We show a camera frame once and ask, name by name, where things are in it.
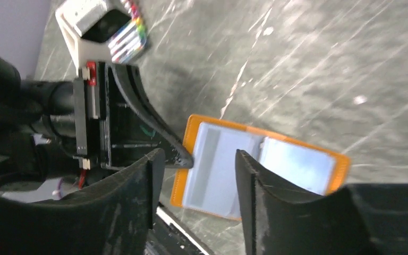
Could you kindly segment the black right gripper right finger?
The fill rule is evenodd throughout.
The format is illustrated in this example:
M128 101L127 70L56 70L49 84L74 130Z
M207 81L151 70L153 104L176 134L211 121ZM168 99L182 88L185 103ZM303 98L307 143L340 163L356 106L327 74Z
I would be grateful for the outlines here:
M408 254L408 183L354 183L306 194L244 174L247 254Z

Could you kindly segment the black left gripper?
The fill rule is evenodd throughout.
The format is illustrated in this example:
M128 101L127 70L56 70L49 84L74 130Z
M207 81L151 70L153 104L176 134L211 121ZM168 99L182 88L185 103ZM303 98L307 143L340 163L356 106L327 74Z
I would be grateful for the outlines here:
M177 152L171 168L191 168L193 156L149 102L139 68L89 61L73 84L75 155L92 168L122 169L154 149Z

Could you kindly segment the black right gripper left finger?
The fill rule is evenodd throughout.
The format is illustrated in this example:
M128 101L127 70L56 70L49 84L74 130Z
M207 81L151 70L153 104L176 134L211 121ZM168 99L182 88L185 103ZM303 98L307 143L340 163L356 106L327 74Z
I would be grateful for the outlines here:
M61 200L0 197L0 254L143 254L164 169L155 149Z

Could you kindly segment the orange blue card holder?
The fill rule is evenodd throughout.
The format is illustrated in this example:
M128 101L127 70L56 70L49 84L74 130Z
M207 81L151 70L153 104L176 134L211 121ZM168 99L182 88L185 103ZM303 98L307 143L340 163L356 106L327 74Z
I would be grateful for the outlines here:
M348 156L286 135L216 118L191 115L184 146L194 159L176 172L170 203L239 220L241 200L251 194L244 174L306 194L327 195L345 181Z

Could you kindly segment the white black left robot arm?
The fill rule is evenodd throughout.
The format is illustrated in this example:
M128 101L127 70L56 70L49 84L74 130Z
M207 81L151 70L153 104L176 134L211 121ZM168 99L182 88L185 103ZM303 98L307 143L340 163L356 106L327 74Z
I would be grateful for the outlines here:
M149 149L170 168L191 168L192 155L158 115L131 64L89 61L72 81L22 80L0 58L0 123L43 134L90 168L117 171Z

